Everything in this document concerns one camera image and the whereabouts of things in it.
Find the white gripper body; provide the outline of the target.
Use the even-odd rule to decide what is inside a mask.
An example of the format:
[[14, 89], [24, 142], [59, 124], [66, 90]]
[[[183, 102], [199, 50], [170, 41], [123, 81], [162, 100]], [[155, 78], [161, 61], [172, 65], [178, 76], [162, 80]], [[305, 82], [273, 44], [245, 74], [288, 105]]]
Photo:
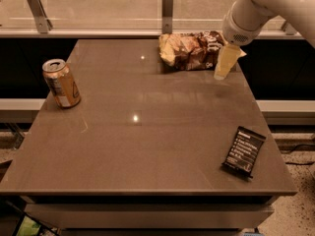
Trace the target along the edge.
[[249, 44], [261, 31], [261, 15], [252, 3], [235, 2], [224, 16], [222, 35], [237, 46]]

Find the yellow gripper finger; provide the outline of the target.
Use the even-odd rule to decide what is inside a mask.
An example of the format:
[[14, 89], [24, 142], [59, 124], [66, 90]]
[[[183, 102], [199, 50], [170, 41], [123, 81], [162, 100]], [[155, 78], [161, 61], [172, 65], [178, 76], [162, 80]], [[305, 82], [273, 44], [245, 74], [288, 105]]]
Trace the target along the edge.
[[218, 64], [215, 68], [214, 78], [216, 80], [225, 79], [240, 55], [241, 50], [239, 46], [233, 44], [224, 46], [219, 52]]

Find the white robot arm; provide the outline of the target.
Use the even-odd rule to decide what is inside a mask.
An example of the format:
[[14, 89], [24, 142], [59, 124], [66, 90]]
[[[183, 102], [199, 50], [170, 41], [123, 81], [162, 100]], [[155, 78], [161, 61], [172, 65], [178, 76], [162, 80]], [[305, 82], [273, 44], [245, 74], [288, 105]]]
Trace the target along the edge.
[[222, 21], [226, 45], [220, 50], [214, 78], [223, 80], [270, 19], [281, 16], [315, 46], [315, 0], [236, 0]]

